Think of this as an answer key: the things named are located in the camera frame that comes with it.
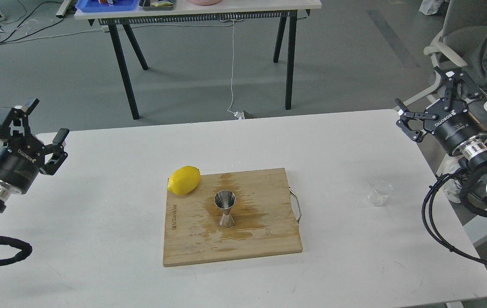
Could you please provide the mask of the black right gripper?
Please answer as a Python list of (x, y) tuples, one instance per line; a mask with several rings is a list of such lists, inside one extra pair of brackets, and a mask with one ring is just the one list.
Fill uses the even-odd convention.
[(424, 136), (432, 132), (426, 129), (427, 121), (440, 121), (434, 124), (433, 136), (448, 156), (461, 155), (461, 144), (470, 139), (487, 139), (487, 128), (468, 110), (468, 103), (483, 96), (482, 90), (462, 69), (443, 71), (434, 68), (441, 77), (445, 90), (441, 98), (433, 104), (433, 113), (410, 111), (401, 99), (395, 99), (399, 107), (396, 126), (413, 142), (420, 143)]

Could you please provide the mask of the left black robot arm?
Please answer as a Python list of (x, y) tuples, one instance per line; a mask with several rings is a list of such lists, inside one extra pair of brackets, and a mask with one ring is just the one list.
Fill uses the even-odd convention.
[[(52, 143), (46, 145), (31, 132), (29, 117), (39, 104), (0, 109), (0, 213), (13, 195), (24, 195), (38, 174), (54, 175), (66, 160), (65, 139), (69, 129), (61, 128)], [(32, 246), (16, 238), (0, 236), (0, 267), (25, 260)]]

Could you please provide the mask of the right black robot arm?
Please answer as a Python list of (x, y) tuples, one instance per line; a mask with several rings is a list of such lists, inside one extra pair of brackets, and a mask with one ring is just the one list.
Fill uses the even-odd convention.
[(461, 69), (441, 70), (434, 67), (445, 91), (423, 112), (410, 111), (396, 99), (399, 119), (396, 125), (414, 142), (432, 135), (451, 157), (459, 157), (459, 167), (437, 177), (429, 187), (422, 204), (422, 220), (432, 238), (449, 251), (487, 266), (487, 261), (472, 257), (450, 244), (434, 222), (434, 199), (445, 183), (460, 185), (458, 199), (469, 212), (487, 218), (487, 128), (471, 113), (469, 103), (481, 96), (480, 88)]

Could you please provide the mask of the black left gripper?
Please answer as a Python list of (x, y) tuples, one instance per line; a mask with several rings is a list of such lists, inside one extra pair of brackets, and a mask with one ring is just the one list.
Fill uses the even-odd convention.
[(19, 195), (27, 193), (39, 172), (54, 175), (68, 156), (64, 147), (69, 129), (61, 128), (49, 145), (40, 145), (32, 135), (28, 115), (38, 103), (28, 99), (20, 107), (0, 109), (0, 181)]

